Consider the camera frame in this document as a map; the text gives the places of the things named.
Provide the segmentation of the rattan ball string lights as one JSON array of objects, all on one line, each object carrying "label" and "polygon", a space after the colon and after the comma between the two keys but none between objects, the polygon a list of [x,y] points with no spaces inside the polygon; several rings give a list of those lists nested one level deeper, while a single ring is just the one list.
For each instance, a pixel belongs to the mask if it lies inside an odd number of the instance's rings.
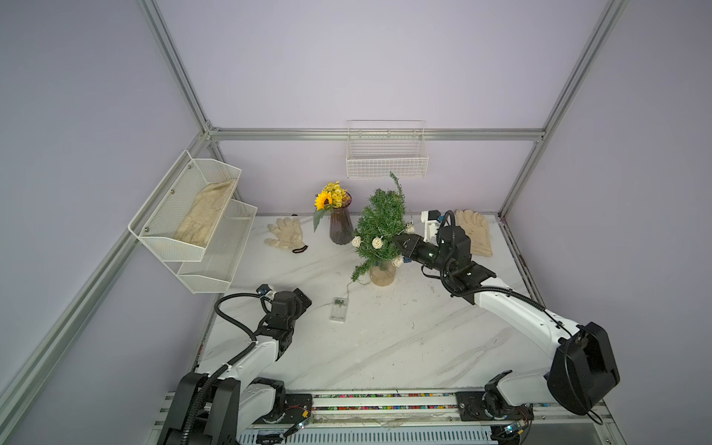
[{"label": "rattan ball string lights", "polygon": [[355,268],[356,276],[368,272],[373,267],[385,269],[387,266],[401,267],[405,259],[395,246],[395,235],[413,235],[413,224],[401,224],[400,232],[384,232],[375,224],[362,224],[358,222],[352,246],[362,259],[362,263]]}]

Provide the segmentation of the small green christmas tree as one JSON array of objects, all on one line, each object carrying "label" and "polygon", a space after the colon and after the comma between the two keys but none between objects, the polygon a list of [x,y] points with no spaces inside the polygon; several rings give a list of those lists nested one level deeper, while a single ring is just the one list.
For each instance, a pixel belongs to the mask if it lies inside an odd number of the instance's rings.
[{"label": "small green christmas tree", "polygon": [[[372,196],[370,196],[368,204],[363,208],[362,215],[357,223],[375,224],[384,232],[400,232],[399,226],[401,224],[407,224],[407,222],[405,222],[405,196],[400,180],[396,174],[394,172],[390,172],[389,177],[395,183],[395,189],[376,189]],[[355,268],[352,272],[352,276],[350,277],[352,282],[358,282],[363,276],[363,274],[356,276]],[[387,266],[385,269],[373,267],[368,272],[365,272],[365,274],[370,273],[372,269],[387,271],[389,269],[397,268],[394,266]]]}]

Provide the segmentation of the clear battery box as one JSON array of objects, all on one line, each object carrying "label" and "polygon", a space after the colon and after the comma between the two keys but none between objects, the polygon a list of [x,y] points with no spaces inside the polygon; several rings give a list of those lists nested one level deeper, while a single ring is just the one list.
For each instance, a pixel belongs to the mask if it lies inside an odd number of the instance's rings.
[{"label": "clear battery box", "polygon": [[345,323],[349,307],[348,298],[334,298],[331,305],[329,320],[335,323]]}]

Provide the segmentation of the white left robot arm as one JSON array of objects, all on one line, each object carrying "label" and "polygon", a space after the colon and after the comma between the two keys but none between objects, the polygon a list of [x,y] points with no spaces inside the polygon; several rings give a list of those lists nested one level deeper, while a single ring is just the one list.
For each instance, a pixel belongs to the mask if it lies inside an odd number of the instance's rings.
[{"label": "white left robot arm", "polygon": [[[256,329],[223,311],[223,303],[239,298],[260,302],[264,315]],[[219,298],[213,311],[243,331],[248,344],[214,372],[191,372],[182,377],[158,443],[237,444],[239,436],[254,422],[283,419],[287,411],[285,383],[260,374],[287,351],[297,320],[311,305],[311,299],[300,289],[275,292],[268,285],[254,293]]]}]

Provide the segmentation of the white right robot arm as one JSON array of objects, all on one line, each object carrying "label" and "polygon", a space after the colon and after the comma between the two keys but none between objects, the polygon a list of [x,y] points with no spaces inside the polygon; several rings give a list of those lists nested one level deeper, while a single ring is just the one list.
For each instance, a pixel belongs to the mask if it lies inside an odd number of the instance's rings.
[{"label": "white right robot arm", "polygon": [[595,323],[579,324],[552,313],[539,302],[504,285],[495,272],[476,263],[471,240],[453,211],[430,211],[439,227],[435,237],[395,235],[402,257],[419,263],[423,274],[443,285],[451,297],[495,314],[525,335],[551,361],[527,373],[500,372],[480,392],[457,393],[463,418],[504,420],[526,407],[556,403],[572,413],[602,421],[596,404],[619,385],[620,374],[608,333]]}]

